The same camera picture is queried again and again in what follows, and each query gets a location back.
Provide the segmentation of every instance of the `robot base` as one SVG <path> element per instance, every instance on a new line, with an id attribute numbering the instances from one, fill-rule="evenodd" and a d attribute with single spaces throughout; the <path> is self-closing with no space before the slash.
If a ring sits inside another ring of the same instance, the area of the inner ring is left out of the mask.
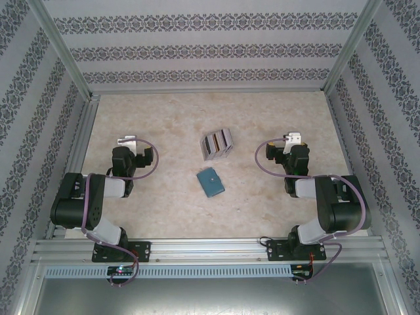
<path id="1" fill-rule="evenodd" d="M 327 259 L 320 244 L 304 245 L 299 242 L 297 227 L 292 228 L 287 240 L 268 240 L 266 242 L 268 261 L 309 261 L 312 253 L 314 261 Z"/>
<path id="2" fill-rule="evenodd" d="M 140 263 L 149 262 L 151 243 L 149 241 L 129 241 L 123 228 L 118 246 L 134 253 Z M 97 243 L 93 247 L 92 262 L 94 263 L 132 263 L 133 261 L 132 256 L 118 249 Z"/>

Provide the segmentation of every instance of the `blue wallet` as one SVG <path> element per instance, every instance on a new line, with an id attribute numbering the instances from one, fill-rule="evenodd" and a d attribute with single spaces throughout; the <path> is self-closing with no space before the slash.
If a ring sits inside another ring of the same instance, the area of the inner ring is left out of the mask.
<path id="1" fill-rule="evenodd" d="M 199 172 L 197 178 L 208 198 L 224 192 L 222 181 L 212 167 Z"/>

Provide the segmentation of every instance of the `work surface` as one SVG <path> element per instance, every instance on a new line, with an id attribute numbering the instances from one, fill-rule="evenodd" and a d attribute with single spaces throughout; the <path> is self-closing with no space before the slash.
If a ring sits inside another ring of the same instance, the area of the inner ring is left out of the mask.
<path id="1" fill-rule="evenodd" d="M 222 127 L 230 128 L 234 149 L 226 159 L 204 162 L 200 138 Z M 159 166 L 135 182 L 128 198 L 105 199 L 103 207 L 129 238 L 286 236 L 316 216 L 316 201 L 287 195 L 284 180 L 263 173 L 254 153 L 260 143 L 289 131 L 299 131 L 310 148 L 310 175 L 348 174 L 323 92 L 104 95 L 83 173 L 104 174 L 117 138 L 136 135 L 159 150 Z M 283 171 L 264 150 L 259 159 L 267 169 Z M 213 198 L 196 177 L 206 167 L 226 188 Z"/>

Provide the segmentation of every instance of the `slotted metal strip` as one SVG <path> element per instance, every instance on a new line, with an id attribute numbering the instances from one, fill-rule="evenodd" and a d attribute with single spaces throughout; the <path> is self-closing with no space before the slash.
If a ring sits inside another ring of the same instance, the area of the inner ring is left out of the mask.
<path id="1" fill-rule="evenodd" d="M 51 266 L 49 279 L 95 279 L 106 277 L 106 266 Z M 197 278 L 275 278 L 292 277 L 289 264 L 222 265 L 222 266 L 141 266 L 137 278 L 197 279 Z"/>

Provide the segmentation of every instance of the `damask pattern stripe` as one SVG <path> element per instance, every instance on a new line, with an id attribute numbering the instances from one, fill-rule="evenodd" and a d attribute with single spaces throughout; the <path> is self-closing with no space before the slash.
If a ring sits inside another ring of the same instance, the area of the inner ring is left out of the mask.
<path id="1" fill-rule="evenodd" d="M 378 132 L 379 138 L 382 140 L 381 142 L 390 166 L 394 169 L 396 181 L 400 186 L 401 192 L 404 194 L 404 200 L 408 204 L 408 209 L 411 211 L 411 217 L 417 223 L 416 228 L 420 229 L 420 189 L 416 186 L 413 173 L 408 169 L 408 164 L 405 162 L 404 154 L 398 146 L 398 140 L 394 136 L 387 115 L 382 109 L 373 85 L 356 53 L 348 61 L 348 66 L 366 102 L 366 108 L 371 114 L 372 122 Z"/>
<path id="2" fill-rule="evenodd" d="M 16 156 L 16 160 L 13 162 L 12 171 L 10 171 L 10 176 L 6 180 L 3 195 L 0 197 L 0 236 L 3 236 L 4 229 L 9 223 L 9 217 L 14 208 L 15 198 L 17 197 L 28 172 L 33 153 L 35 152 L 35 148 L 41 137 L 41 133 L 65 71 L 66 69 L 63 63 L 58 59 L 55 62 L 47 85 L 39 100 L 39 104 L 31 119 L 28 130 L 25 133 L 23 144 L 19 147 L 19 153 Z"/>
<path id="3" fill-rule="evenodd" d="M 60 146 L 64 135 L 66 134 L 68 122 L 72 115 L 78 93 L 77 87 L 74 83 L 72 83 L 66 96 L 66 101 L 63 105 L 58 123 L 52 135 L 51 143 L 44 159 L 44 164 L 41 167 L 41 172 L 39 173 L 39 178 L 36 182 L 36 187 L 34 188 L 28 209 L 26 210 L 25 219 L 22 223 L 22 227 L 20 228 L 19 236 L 16 239 L 16 245 L 13 248 L 13 256 L 10 258 L 11 263 L 6 268 L 6 276 L 3 278 L 3 285 L 0 289 L 0 305 L 2 307 L 2 309 L 0 309 L 0 314 L 8 314 L 8 308 L 11 305 L 12 297 L 16 289 L 16 280 L 22 272 L 22 263 L 24 262 L 26 253 L 28 252 L 28 246 L 35 230 L 39 213 L 42 210 L 45 192 L 49 189 L 49 181 L 53 174 Z"/>
<path id="4" fill-rule="evenodd" d="M 415 51 L 420 53 L 420 9 L 414 1 L 386 0 L 387 7 L 400 23 Z"/>
<path id="5" fill-rule="evenodd" d="M 55 18 L 63 35 L 96 33 L 230 31 L 230 30 L 349 30 L 357 13 L 243 13 Z"/>
<path id="6" fill-rule="evenodd" d="M 391 246 L 395 250 L 395 256 L 398 259 L 398 266 L 402 271 L 403 278 L 406 280 L 406 287 L 410 292 L 410 297 L 414 301 L 415 310 L 420 312 L 420 279 L 417 277 L 417 271 L 414 270 L 415 263 L 414 260 L 410 257 L 410 251 L 407 249 L 407 241 L 400 229 L 400 223 L 394 218 L 394 209 L 392 208 L 392 204 L 390 203 L 389 197 L 387 196 L 387 190 L 383 186 L 381 174 L 377 170 L 375 158 L 373 157 L 370 145 L 363 131 L 362 124 L 358 118 L 358 114 L 354 109 L 353 101 L 350 97 L 343 78 L 338 80 L 335 88 L 341 101 L 340 105 L 345 111 L 347 121 L 352 130 L 354 141 L 358 147 L 360 157 L 362 158 L 364 169 L 371 185 L 373 196 L 376 200 L 379 212 L 382 215 L 385 228 L 391 239 Z M 339 123 L 334 109 L 333 115 L 335 116 L 337 123 Z"/>
<path id="7" fill-rule="evenodd" d="M 10 0 L 0 14 L 0 56 L 3 56 L 16 31 L 29 12 L 25 0 Z"/>
<path id="8" fill-rule="evenodd" d="M 325 80 L 329 69 L 222 69 L 85 72 L 87 83 Z"/>
<path id="9" fill-rule="evenodd" d="M 420 145 L 420 106 L 419 97 L 415 94 L 411 83 L 404 75 L 402 68 L 392 54 L 388 43 L 375 22 L 372 22 L 364 34 L 376 61 L 387 79 L 388 86 L 394 93 L 394 98 L 402 109 L 414 137 Z"/>
<path id="10" fill-rule="evenodd" d="M 70 49 L 77 62 L 161 60 L 189 58 L 327 57 L 340 53 L 341 44 L 238 44 L 99 47 Z"/>
<path id="11" fill-rule="evenodd" d="M 19 65 L 19 70 L 12 79 L 5 97 L 0 105 L 0 147 L 8 135 L 8 130 L 14 121 L 17 110 L 21 107 L 24 97 L 28 93 L 30 83 L 33 81 L 38 66 L 44 58 L 50 41 L 42 28 L 39 29 L 31 42 L 31 47 Z"/>

